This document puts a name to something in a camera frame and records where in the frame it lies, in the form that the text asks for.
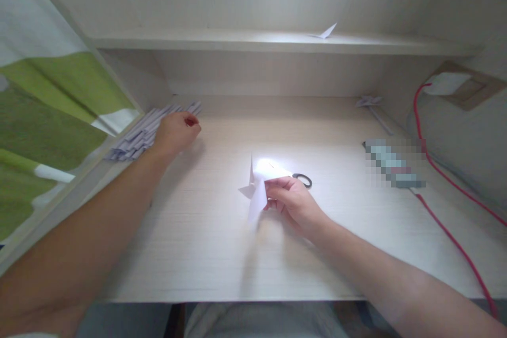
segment paper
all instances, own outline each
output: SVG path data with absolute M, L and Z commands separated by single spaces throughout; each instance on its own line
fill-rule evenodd
M 370 95 L 362 95 L 361 99 L 355 104 L 356 107 L 368 107 L 370 112 L 375 116 L 375 119 L 378 120 L 382 128 L 387 132 L 389 136 L 393 136 L 395 133 L 391 131 L 391 128 L 386 124 L 386 122 L 380 117 L 379 114 L 373 109 L 372 106 L 378 106 L 382 101 L 382 97 L 373 98 Z
M 250 199 L 248 209 L 248 222 L 257 223 L 259 216 L 268 202 L 266 186 L 264 181 L 280 177 L 292 176 L 292 173 L 283 169 L 276 162 L 263 158 L 260 159 L 254 168 L 254 160 L 250 163 L 250 183 L 239 191 Z
M 202 110 L 201 102 L 193 102 L 186 110 L 191 114 L 197 115 Z M 155 135 L 162 119 L 168 114 L 180 111 L 183 111 L 183 107 L 180 105 L 168 105 L 162 109 L 152 109 L 123 139 L 116 142 L 105 159 L 112 161 L 137 159 L 155 142 Z
M 361 99 L 355 104 L 356 107 L 365 107 L 365 106 L 378 106 L 382 101 L 382 97 L 373 98 L 370 95 L 362 95 Z
M 329 29 L 327 29 L 324 33 L 322 34 L 310 34 L 310 36 L 312 37 L 317 37 L 317 38 L 320 38 L 320 39 L 323 39 L 325 40 L 326 38 L 328 38 L 331 33 L 333 33 L 333 30 L 334 28 L 336 27 L 338 23 L 334 24 L 333 26 L 331 26 Z

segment desk surface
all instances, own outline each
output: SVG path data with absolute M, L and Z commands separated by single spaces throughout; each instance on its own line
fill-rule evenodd
M 174 97 L 188 104 L 190 97 Z M 255 232 L 250 157 L 269 157 L 314 182 L 336 222 L 386 252 L 482 297 L 461 254 L 408 190 L 386 187 L 361 143 L 385 138 L 351 98 L 201 97 L 203 131 L 163 177 L 102 297 L 116 302 L 358 299 L 317 252 L 266 212 Z M 117 164 L 102 184 L 124 165 Z M 425 167 L 421 193 L 461 242 L 493 297 L 507 296 L 507 231 Z

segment scissors handle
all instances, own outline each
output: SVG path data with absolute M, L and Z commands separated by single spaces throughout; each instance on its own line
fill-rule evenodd
M 302 177 L 302 178 L 304 178 L 305 180 L 307 180 L 307 181 L 308 181 L 308 184 L 305 184 L 303 181 L 301 181 L 301 182 L 303 183 L 303 185 L 305 185 L 305 187 L 306 187 L 307 189 L 309 189 L 309 188 L 310 188 L 310 187 L 312 187 L 312 185 L 313 185 L 313 182 L 312 182 L 312 180 L 310 180 L 310 177 L 308 177 L 308 176 L 306 176 L 306 175 L 304 175 L 304 174 L 301 174 L 301 173 L 294 173 L 294 174 L 292 175 L 292 177 L 297 178 L 297 179 L 299 179 L 299 177 Z

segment curtain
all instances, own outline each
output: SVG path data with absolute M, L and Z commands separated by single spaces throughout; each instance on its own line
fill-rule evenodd
M 138 115 L 49 0 L 0 0 L 0 245 Z

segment red cable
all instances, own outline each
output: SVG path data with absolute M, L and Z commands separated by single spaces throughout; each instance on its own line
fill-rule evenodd
M 445 173 L 443 173 L 434 163 L 433 163 L 433 160 L 431 159 L 431 157 L 429 156 L 428 154 L 428 150 L 426 149 L 426 144 L 424 143 L 424 140 L 423 140 L 423 135 L 421 133 L 421 123 L 420 123 L 420 120 L 419 120 L 419 112 L 417 110 L 417 98 L 419 97 L 419 94 L 421 93 L 422 89 L 425 87 L 425 86 L 431 86 L 431 83 L 426 83 L 426 84 L 422 84 L 419 89 L 417 90 L 416 92 L 416 95 L 414 97 L 414 114 L 416 116 L 416 125 L 417 125 L 417 135 L 419 137 L 419 139 L 421 140 L 421 145 L 422 145 L 422 148 L 424 150 L 424 153 L 426 154 L 426 158 L 428 159 L 428 162 L 431 164 L 431 166 L 443 177 L 445 178 L 452 186 L 454 186 L 455 188 L 457 188 L 459 191 L 461 191 L 463 194 L 465 194 L 469 199 L 471 199 L 472 201 L 474 201 L 475 203 L 477 203 L 479 206 L 481 206 L 484 210 L 486 210 L 487 212 L 489 212 L 492 216 L 494 216 L 497 220 L 499 220 L 502 224 L 504 224 L 505 226 L 507 226 L 507 222 L 504 221 L 502 218 L 500 218 L 498 215 L 496 215 L 492 210 L 490 210 L 486 205 L 484 205 L 481 201 L 473 198 L 470 194 L 468 194 L 465 190 L 463 190 L 461 187 L 459 187 L 456 183 L 454 183 L 453 180 L 451 180 Z M 466 261 L 468 262 L 468 264 L 470 265 L 470 268 L 472 269 L 472 271 L 474 272 L 474 275 L 475 277 L 477 278 L 477 281 L 479 283 L 479 285 L 481 286 L 482 288 L 482 292 L 484 293 L 484 296 L 486 297 L 486 300 L 487 300 L 487 303 L 490 307 L 490 311 L 491 311 L 491 314 L 493 315 L 493 317 L 495 318 L 498 318 L 498 312 L 496 310 L 496 305 L 495 305 L 495 302 L 493 301 L 493 299 L 491 298 L 491 295 L 490 295 L 490 292 L 487 290 L 487 287 L 486 287 L 486 284 L 484 283 L 482 277 L 481 277 L 481 274 L 479 273 L 479 271 L 477 270 L 477 268 L 475 267 L 475 264 L 473 263 L 472 259 L 470 258 L 470 256 L 468 256 L 468 254 L 465 252 L 465 250 L 463 249 L 463 247 L 459 244 L 459 242 L 456 240 L 456 238 L 454 238 L 454 236 L 450 233 L 450 231 L 442 224 L 442 222 L 440 222 L 440 220 L 437 218 L 437 216 L 433 213 L 433 211 L 429 208 L 428 204 L 426 203 L 426 201 L 424 200 L 423 196 L 420 195 L 420 194 L 415 194 L 415 196 L 419 199 L 419 201 L 421 201 L 421 203 L 424 205 L 424 207 L 426 208 L 426 210 L 428 210 L 429 214 L 431 215 L 431 217 L 435 220 L 435 222 L 437 222 L 438 226 L 445 232 L 445 234 L 449 237 L 449 239 L 454 243 L 454 245 L 458 248 L 458 250 L 460 250 L 460 252 L 463 254 L 463 256 L 465 257 Z
M 484 296 L 486 297 L 487 303 L 488 303 L 488 305 L 490 307 L 490 310 L 491 310 L 491 314 L 493 315 L 493 317 L 498 318 L 498 311 L 496 310 L 495 302 L 491 298 L 490 292 L 489 292 L 489 290 L 487 290 L 486 284 L 484 283 L 484 281 L 483 281 L 483 279 L 481 277 L 481 274 L 477 270 L 477 267 L 475 267 L 475 264 L 472 261 L 472 259 L 470 258 L 470 256 L 468 256 L 468 254 L 465 252 L 465 250 L 463 249 L 463 247 L 458 243 L 458 241 L 456 240 L 456 238 L 449 232 L 449 230 L 442 224 L 442 222 L 440 222 L 440 220 L 433 213 L 433 211 L 431 211 L 431 209 L 429 208 L 428 204 L 424 200 L 423 196 L 420 195 L 420 194 L 415 194 L 415 196 L 419 199 L 419 201 L 421 201 L 421 203 L 424 205 L 424 207 L 426 208 L 426 210 L 428 210 L 429 214 L 433 217 L 433 219 L 435 219 L 435 222 L 437 222 L 437 225 L 440 226 L 440 228 L 446 233 L 446 235 L 454 243 L 454 245 L 458 248 L 458 250 L 460 250 L 460 252 L 465 257 L 466 261 L 468 261 L 468 264 L 470 265 L 470 268 L 474 272 L 475 277 L 477 278 L 477 281 L 479 282 L 479 285 L 482 288 L 482 292 L 484 293 Z
M 433 162 L 433 160 L 431 159 L 431 157 L 429 156 L 428 154 L 428 150 L 426 149 L 426 144 L 424 143 L 424 140 L 423 140 L 423 135 L 421 133 L 421 123 L 420 123 L 420 120 L 419 120 L 419 111 L 417 110 L 417 98 L 419 97 L 419 94 L 421 93 L 422 89 L 425 87 L 425 86 L 431 86 L 431 83 L 426 83 L 426 84 L 422 84 L 419 89 L 417 90 L 416 92 L 416 96 L 414 97 L 414 114 L 416 115 L 416 125 L 417 125 L 417 136 L 419 137 L 419 139 L 421 140 L 421 144 L 423 145 L 423 150 L 424 150 L 424 153 L 426 154 L 426 158 L 428 159 L 428 162 L 430 163 L 430 165 L 443 177 L 447 180 L 448 183 L 450 183 L 452 186 L 454 186 L 455 188 L 457 188 L 459 191 L 461 191 L 465 196 L 467 196 L 470 200 L 474 201 L 475 203 L 477 203 L 480 207 L 482 207 L 484 210 L 486 210 L 489 214 L 491 214 L 492 216 L 494 216 L 498 222 L 500 222 L 501 224 L 503 224 L 504 226 L 507 227 L 507 221 L 503 220 L 502 218 L 500 218 L 499 215 L 495 214 L 493 212 L 493 210 L 491 210 L 490 208 L 488 208 L 484 203 L 482 203 L 481 201 L 475 199 L 474 197 L 472 197 L 470 194 L 468 194 L 465 190 L 463 190 L 459 185 L 457 185 L 453 180 L 451 180 L 444 172 L 442 172 L 436 165 L 435 163 Z

